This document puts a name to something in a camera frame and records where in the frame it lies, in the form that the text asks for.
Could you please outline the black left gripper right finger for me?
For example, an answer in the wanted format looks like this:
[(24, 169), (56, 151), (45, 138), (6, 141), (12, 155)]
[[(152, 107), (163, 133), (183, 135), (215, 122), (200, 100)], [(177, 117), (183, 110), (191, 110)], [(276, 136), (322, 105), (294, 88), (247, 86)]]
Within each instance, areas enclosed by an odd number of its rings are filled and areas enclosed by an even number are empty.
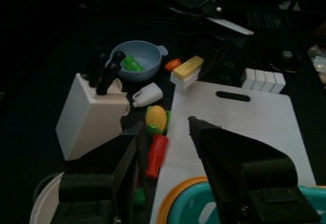
[(318, 224), (290, 157), (263, 142), (191, 116), (189, 136), (220, 224)]

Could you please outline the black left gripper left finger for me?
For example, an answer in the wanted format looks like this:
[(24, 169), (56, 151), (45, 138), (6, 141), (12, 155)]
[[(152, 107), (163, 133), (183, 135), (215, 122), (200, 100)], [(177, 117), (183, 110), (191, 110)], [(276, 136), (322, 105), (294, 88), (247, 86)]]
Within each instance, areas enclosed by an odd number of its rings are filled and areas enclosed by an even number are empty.
[(137, 123), (72, 162), (51, 224), (131, 224), (140, 139)]

